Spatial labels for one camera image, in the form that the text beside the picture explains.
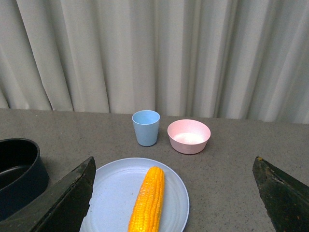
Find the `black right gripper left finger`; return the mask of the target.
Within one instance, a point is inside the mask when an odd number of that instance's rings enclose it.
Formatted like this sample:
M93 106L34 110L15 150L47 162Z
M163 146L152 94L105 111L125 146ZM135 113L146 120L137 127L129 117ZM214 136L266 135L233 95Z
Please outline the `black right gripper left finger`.
M29 205L0 223L2 232L78 232L87 215L96 164L89 157Z

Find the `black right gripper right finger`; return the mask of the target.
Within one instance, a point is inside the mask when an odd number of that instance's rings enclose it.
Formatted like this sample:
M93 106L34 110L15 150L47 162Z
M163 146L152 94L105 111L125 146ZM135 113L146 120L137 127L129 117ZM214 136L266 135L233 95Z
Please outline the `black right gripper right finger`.
M253 175L267 214L277 232L309 230L309 187L256 157Z

